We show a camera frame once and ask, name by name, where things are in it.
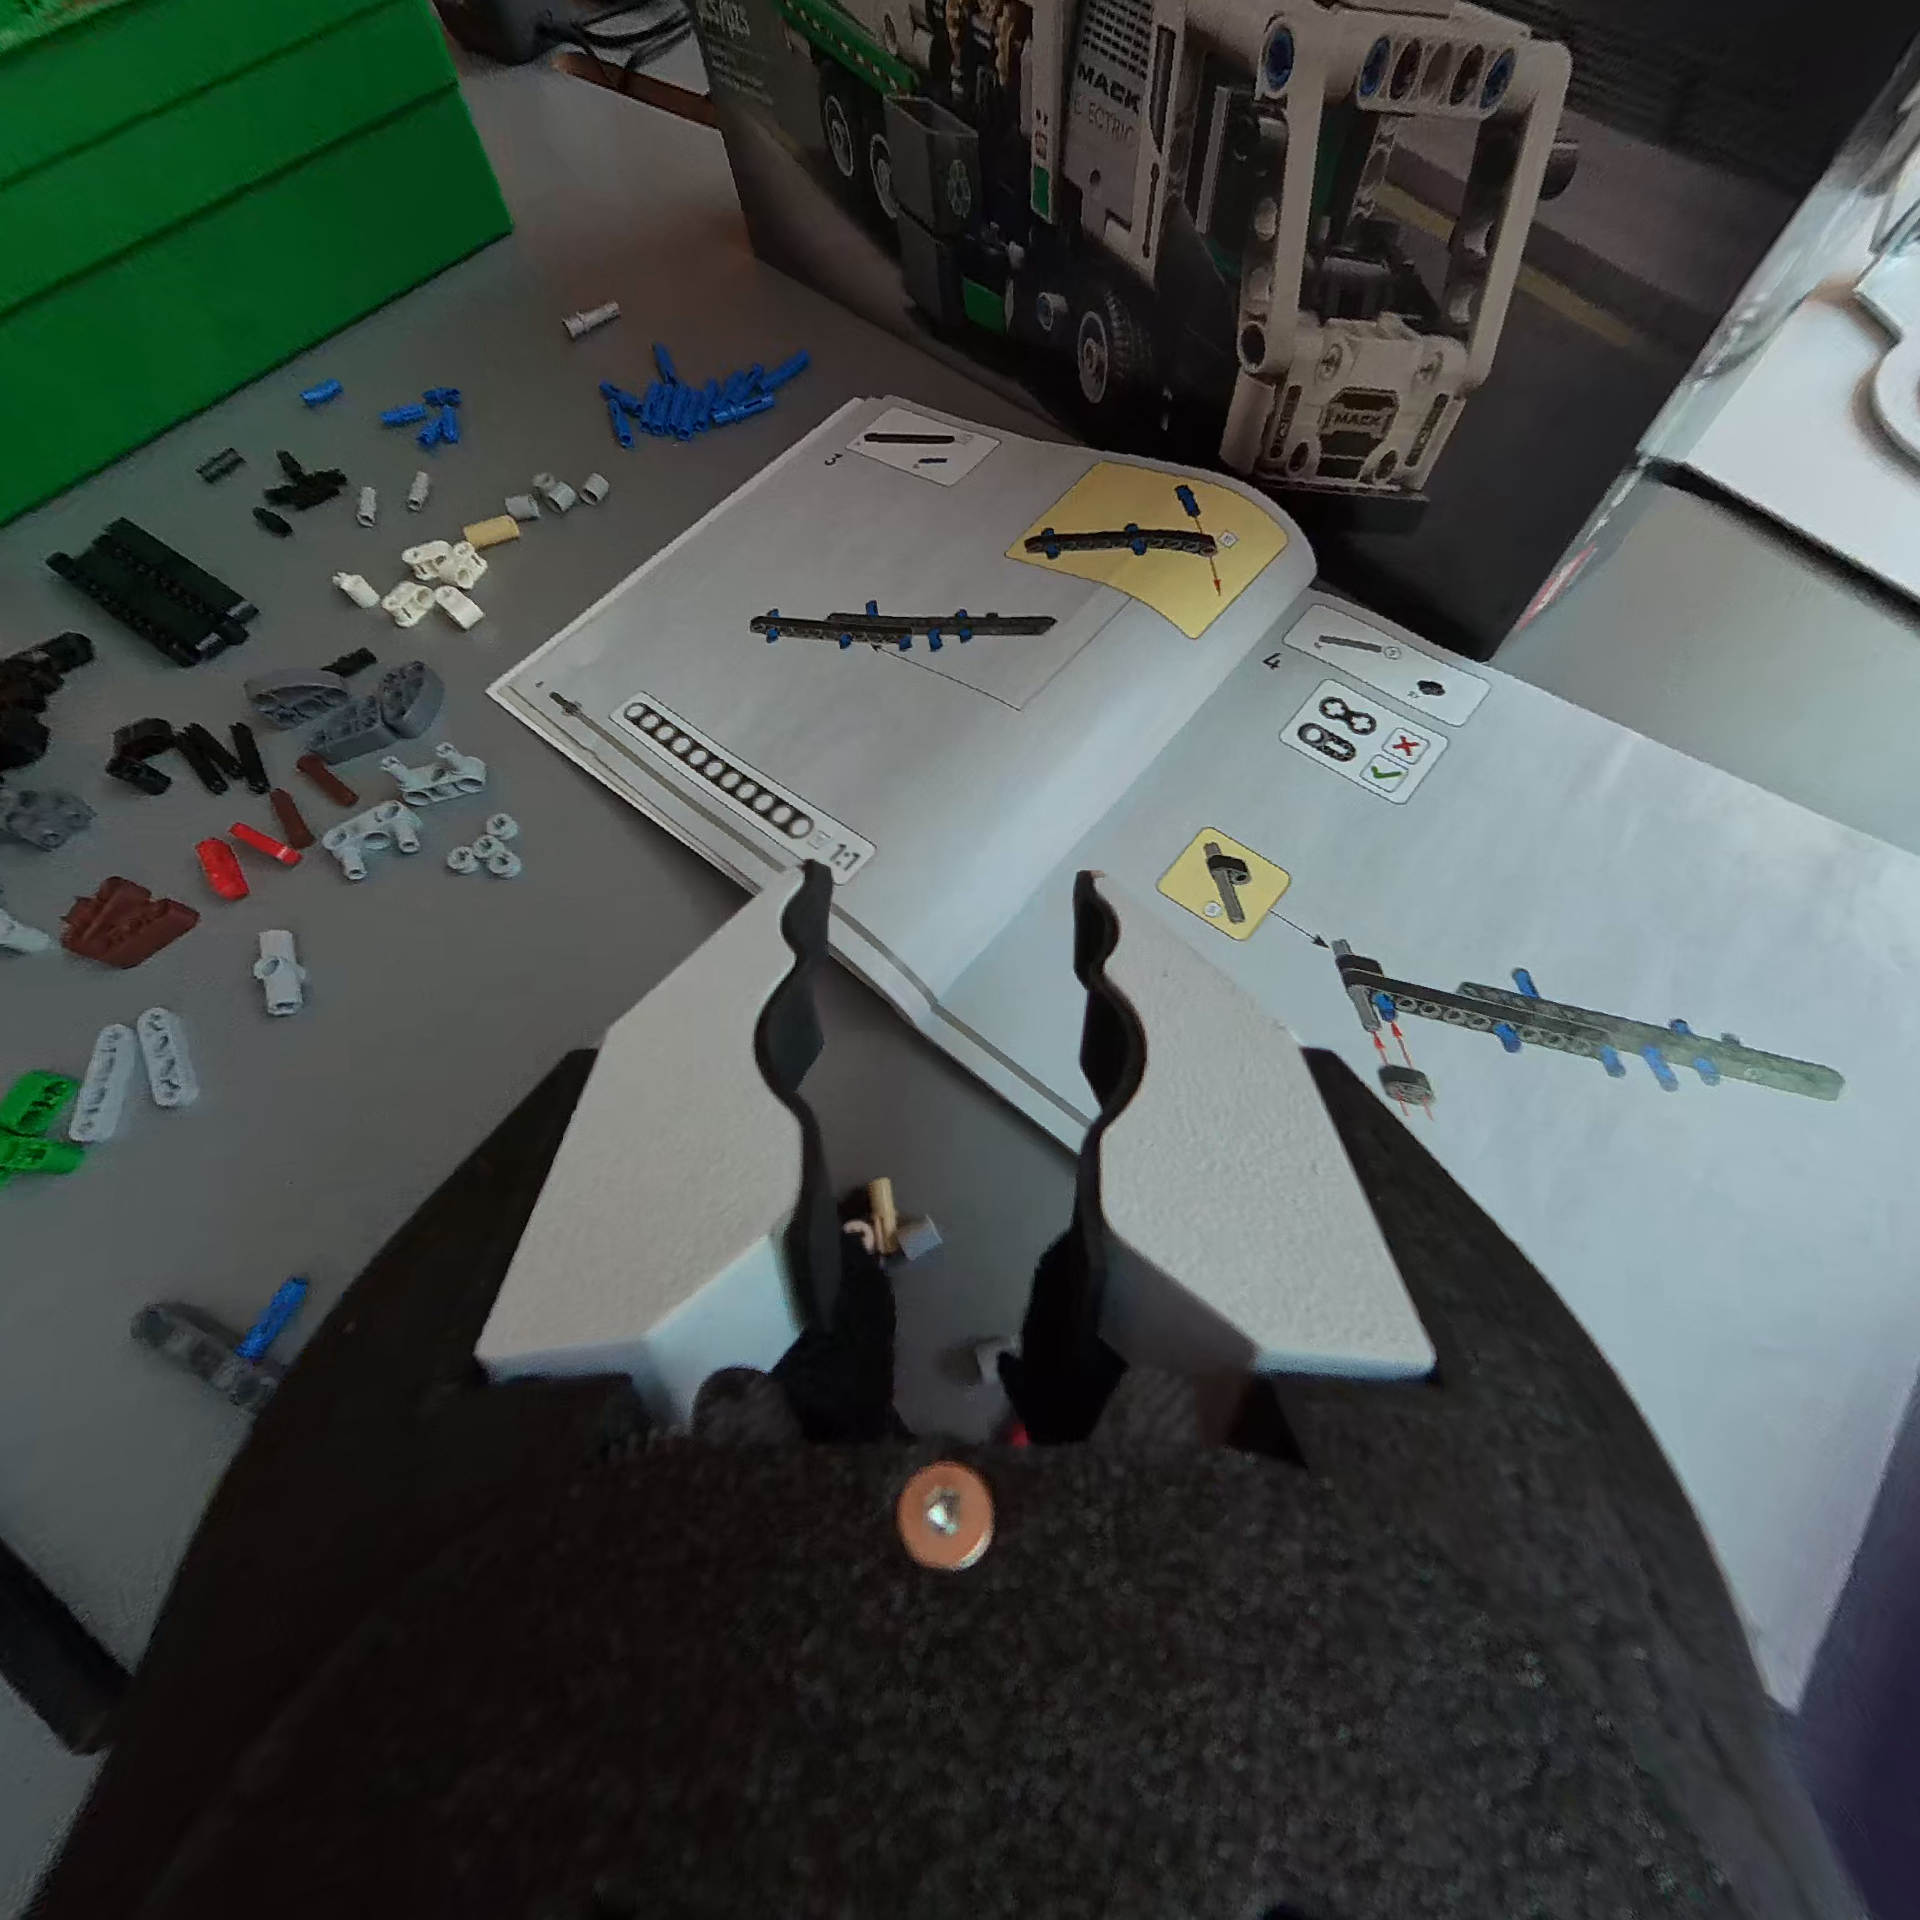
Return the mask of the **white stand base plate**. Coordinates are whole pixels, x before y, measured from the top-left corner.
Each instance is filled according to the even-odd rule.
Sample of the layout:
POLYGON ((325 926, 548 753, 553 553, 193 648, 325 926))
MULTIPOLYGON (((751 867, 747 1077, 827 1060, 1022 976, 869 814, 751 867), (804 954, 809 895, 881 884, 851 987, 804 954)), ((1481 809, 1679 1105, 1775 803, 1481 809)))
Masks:
POLYGON ((1814 289, 1730 379, 1677 465, 1918 599, 1918 251, 1814 289))

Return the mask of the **instruction booklet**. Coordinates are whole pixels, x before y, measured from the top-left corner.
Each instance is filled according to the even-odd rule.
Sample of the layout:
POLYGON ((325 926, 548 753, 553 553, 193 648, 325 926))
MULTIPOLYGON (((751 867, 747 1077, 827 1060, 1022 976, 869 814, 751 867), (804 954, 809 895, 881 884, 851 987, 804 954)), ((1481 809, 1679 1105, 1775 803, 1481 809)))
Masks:
POLYGON ((853 400, 491 696, 1078 1143, 1073 884, 1410 1121, 1798 1705, 1916 1379, 1916 857, 1314 587, 1242 484, 853 400))

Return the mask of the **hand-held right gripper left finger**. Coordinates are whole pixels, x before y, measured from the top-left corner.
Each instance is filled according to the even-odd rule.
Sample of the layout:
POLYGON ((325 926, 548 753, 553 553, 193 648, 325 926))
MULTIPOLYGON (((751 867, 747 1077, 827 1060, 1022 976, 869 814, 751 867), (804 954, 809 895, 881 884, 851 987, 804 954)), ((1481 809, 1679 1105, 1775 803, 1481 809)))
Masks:
POLYGON ((835 881, 776 875, 606 1029, 477 1340, 491 1379, 772 1371, 843 1230, 804 1080, 835 881))

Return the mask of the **green plastic bin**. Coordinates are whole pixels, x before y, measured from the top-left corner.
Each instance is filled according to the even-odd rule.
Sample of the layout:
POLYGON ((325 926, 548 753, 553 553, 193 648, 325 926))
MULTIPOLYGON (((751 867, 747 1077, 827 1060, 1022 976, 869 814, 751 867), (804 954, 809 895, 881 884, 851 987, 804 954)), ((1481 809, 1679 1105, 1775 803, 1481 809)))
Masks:
POLYGON ((4 4, 2 517, 510 232, 430 4, 4 4))

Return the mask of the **pile of blue pins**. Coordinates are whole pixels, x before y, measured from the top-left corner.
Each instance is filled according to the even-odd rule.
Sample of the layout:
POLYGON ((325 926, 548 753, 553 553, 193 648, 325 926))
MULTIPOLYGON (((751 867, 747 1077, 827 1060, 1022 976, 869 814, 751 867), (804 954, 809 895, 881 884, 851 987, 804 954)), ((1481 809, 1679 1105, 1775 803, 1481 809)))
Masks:
POLYGON ((602 378, 597 393, 606 409, 621 447, 632 447, 636 435, 689 444, 722 428, 747 423, 775 412, 780 395, 811 370, 809 350, 797 350, 775 361, 752 361, 722 375, 691 378, 664 341, 651 344, 652 378, 642 390, 602 378))

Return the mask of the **black long beam bundle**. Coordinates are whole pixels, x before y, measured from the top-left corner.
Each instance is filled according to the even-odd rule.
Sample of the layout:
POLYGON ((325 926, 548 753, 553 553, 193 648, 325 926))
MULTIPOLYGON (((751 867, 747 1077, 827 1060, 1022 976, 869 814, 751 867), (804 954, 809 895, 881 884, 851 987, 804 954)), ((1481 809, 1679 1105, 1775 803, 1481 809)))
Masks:
POLYGON ((163 659, 197 668, 244 646, 261 610, 130 517, 115 517, 82 552, 54 549, 47 566, 163 659))

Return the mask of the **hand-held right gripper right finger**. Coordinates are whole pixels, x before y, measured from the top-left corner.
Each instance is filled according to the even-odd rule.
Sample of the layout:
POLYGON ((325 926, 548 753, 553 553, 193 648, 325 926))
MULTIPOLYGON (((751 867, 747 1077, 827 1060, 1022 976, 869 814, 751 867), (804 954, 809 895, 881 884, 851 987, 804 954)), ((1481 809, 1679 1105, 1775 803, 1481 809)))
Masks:
POLYGON ((1070 911, 1093 1116, 1020 1382, 1429 1377, 1433 1337, 1293 1032, 1116 875, 1076 874, 1070 911))

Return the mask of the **lego set box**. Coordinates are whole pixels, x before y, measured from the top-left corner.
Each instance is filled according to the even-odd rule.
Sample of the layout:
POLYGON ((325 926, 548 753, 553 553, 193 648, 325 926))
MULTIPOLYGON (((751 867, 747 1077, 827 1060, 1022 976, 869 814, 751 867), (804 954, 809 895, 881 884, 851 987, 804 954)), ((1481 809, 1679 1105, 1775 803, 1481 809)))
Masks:
POLYGON ((1916 4, 691 4, 757 251, 1492 659, 1916 4))

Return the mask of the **brown beam stack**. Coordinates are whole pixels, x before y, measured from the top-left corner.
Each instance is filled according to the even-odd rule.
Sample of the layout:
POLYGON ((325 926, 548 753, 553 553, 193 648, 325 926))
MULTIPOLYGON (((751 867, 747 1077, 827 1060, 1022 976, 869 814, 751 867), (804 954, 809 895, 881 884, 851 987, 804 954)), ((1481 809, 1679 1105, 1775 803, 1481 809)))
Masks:
POLYGON ((108 875, 92 892, 73 899, 61 915, 61 948, 128 972, 195 932, 199 924, 197 907, 156 895, 132 877, 108 875))

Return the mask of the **dark grey beam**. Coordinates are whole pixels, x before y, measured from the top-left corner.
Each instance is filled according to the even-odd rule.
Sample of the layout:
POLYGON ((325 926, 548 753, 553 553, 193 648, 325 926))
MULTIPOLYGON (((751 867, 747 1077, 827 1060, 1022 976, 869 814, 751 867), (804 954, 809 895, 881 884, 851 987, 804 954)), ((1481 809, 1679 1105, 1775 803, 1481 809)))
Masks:
POLYGON ((242 1413, 257 1415, 276 1398, 288 1365, 272 1353, 251 1356, 244 1335, 181 1302, 156 1302, 139 1308, 130 1321, 132 1340, 160 1356, 218 1400, 242 1413))

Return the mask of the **black flat bar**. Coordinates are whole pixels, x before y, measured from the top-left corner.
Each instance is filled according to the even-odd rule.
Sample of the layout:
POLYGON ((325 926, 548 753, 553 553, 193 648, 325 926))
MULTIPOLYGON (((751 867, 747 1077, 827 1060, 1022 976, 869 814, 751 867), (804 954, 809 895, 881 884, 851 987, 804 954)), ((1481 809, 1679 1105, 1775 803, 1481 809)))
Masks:
POLYGON ((2 1678, 73 1756, 102 1754, 132 1671, 2 1543, 2 1678))

